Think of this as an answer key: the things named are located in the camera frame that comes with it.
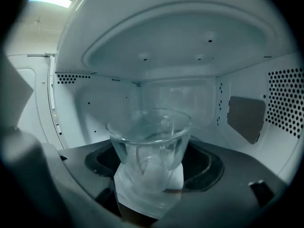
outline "transparent container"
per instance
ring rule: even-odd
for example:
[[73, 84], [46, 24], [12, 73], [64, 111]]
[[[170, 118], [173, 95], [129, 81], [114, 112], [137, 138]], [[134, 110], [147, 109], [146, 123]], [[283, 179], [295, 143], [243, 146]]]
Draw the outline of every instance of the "transparent container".
[[106, 125], [128, 178], [147, 192], [166, 189], [184, 156], [190, 127], [187, 114], [167, 109], [122, 113]]

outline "clear glass cup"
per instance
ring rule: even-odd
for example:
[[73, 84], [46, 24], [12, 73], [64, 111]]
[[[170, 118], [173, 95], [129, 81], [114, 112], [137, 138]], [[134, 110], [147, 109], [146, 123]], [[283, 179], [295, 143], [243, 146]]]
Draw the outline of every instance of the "clear glass cup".
[[126, 112], [106, 124], [128, 178], [147, 192], [166, 189], [184, 156], [190, 127], [187, 114], [167, 109]]

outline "glass rim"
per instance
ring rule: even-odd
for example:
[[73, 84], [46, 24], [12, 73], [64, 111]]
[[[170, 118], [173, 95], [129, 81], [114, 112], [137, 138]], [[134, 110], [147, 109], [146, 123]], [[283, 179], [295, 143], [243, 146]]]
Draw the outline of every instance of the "glass rim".
[[117, 134], [113, 133], [113, 131], [110, 130], [110, 126], [111, 126], [110, 122], [107, 122], [105, 124], [105, 129], [109, 132], [110, 138], [114, 138], [115, 140], [117, 140], [120, 143], [151, 145], [151, 144], [156, 144], [156, 143], [166, 143], [166, 142], [172, 141], [174, 139], [177, 139], [180, 136], [184, 135], [186, 132], [188, 132], [189, 129], [191, 128], [191, 126], [192, 126], [191, 117], [188, 114], [186, 114], [184, 112], [181, 112], [181, 111], [177, 111], [177, 110], [166, 109], [166, 108], [150, 108], [150, 109], [144, 109], [144, 110], [132, 110], [130, 113], [132, 113], [132, 112], [148, 112], [148, 111], [157, 111], [157, 110], [165, 110], [165, 111], [181, 114], [181, 115], [183, 115], [184, 117], [187, 118], [188, 122], [187, 122], [187, 124], [185, 124], [185, 126], [183, 127], [182, 130], [178, 130], [178, 132], [171, 135], [170, 138], [154, 140], [154, 141], [134, 141], [132, 139], [125, 139], [121, 136], [118, 136]]

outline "black slot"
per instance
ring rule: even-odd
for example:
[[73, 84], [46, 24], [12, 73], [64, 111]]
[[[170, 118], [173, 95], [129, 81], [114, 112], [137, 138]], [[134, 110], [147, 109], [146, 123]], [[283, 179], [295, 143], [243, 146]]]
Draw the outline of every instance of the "black slot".
[[251, 183], [249, 186], [255, 194], [260, 207], [265, 206], [275, 196], [263, 180]]

